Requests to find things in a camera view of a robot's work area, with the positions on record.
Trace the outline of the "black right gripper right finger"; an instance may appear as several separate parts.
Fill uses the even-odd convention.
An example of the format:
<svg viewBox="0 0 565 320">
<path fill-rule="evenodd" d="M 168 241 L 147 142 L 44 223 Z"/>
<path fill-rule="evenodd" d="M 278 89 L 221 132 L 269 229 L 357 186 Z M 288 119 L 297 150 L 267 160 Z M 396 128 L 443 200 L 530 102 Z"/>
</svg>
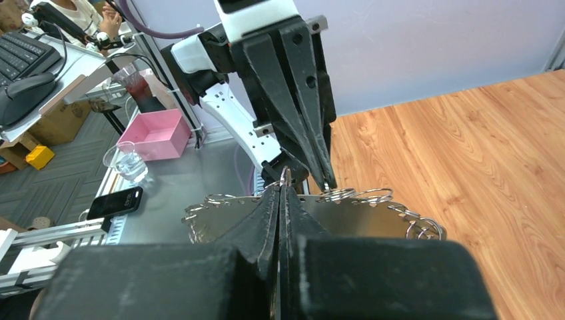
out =
<svg viewBox="0 0 565 320">
<path fill-rule="evenodd" d="M 477 263 L 453 241 L 330 233 L 281 187 L 281 319 L 496 319 Z"/>
</svg>

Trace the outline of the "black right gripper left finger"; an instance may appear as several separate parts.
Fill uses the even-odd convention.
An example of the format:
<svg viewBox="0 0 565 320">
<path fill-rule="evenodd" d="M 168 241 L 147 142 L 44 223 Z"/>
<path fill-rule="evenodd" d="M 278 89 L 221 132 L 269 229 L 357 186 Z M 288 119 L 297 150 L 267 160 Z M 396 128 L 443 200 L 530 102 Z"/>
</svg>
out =
<svg viewBox="0 0 565 320">
<path fill-rule="evenodd" d="M 72 250 L 35 319 L 274 319 L 280 189 L 196 211 L 192 243 Z"/>
</svg>

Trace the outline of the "metal key holder plate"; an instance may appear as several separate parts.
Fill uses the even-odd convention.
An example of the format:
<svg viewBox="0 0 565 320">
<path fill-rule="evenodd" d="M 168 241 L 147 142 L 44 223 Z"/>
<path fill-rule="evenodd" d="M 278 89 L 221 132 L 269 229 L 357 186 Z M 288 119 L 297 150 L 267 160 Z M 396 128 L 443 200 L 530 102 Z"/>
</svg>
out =
<svg viewBox="0 0 565 320">
<path fill-rule="evenodd" d="M 260 195 L 212 194 L 185 209 L 181 219 L 193 243 L 211 242 L 242 221 L 259 204 Z M 330 233 L 344 236 L 445 240 L 446 229 L 435 220 L 393 200 L 389 188 L 326 191 L 299 195 L 302 208 Z"/>
</svg>

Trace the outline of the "silver key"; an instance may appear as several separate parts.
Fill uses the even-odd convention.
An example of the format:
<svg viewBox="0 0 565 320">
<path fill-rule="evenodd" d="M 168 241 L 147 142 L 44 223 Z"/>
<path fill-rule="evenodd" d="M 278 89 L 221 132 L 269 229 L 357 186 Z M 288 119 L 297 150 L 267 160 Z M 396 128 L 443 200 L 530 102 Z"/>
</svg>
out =
<svg viewBox="0 0 565 320">
<path fill-rule="evenodd" d="M 281 177 L 279 179 L 279 185 L 281 187 L 291 187 L 292 186 L 292 171 L 288 166 L 284 166 L 281 171 Z"/>
</svg>

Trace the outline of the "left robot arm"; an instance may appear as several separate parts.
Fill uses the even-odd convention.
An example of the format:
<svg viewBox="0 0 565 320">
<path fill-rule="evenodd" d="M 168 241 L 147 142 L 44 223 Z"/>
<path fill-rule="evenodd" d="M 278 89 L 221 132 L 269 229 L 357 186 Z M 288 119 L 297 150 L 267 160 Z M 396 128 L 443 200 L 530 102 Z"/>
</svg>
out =
<svg viewBox="0 0 565 320">
<path fill-rule="evenodd" d="M 231 43 L 217 24 L 161 53 L 187 101 L 222 124 L 265 181 L 289 167 L 296 183 L 311 176 L 333 189 L 336 111 L 320 36 L 327 27 L 323 15 L 294 16 Z"/>
</svg>

